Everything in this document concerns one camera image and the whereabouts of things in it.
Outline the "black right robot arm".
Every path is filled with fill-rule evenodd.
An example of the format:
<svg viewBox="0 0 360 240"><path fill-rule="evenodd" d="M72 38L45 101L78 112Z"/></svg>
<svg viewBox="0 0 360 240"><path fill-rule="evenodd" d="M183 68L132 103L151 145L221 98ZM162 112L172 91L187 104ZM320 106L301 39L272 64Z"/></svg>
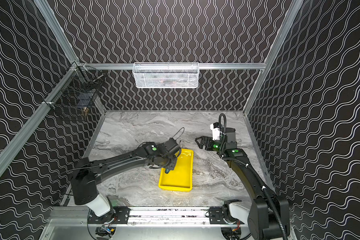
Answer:
<svg viewBox="0 0 360 240"><path fill-rule="evenodd" d="M252 199L249 210L242 206L242 201L225 201L222 206L224 221L228 224L246 225L255 240L286 240L290 235L289 202L267 186L245 151L238 148L235 129L229 128L217 140L202 136L195 141L200 149L216 152L228 164Z"/></svg>

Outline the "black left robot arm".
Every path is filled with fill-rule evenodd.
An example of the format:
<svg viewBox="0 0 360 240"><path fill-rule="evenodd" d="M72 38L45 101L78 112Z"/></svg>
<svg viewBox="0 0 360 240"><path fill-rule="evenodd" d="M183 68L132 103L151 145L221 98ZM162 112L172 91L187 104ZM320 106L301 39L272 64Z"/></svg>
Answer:
<svg viewBox="0 0 360 240"><path fill-rule="evenodd" d="M126 171L157 166L173 171L177 164L181 147L174 138L164 143L144 142L136 149L108 159L90 161L82 158L72 170L71 189L74 203L85 205L98 218L113 212L110 201L97 189L105 180Z"/></svg>

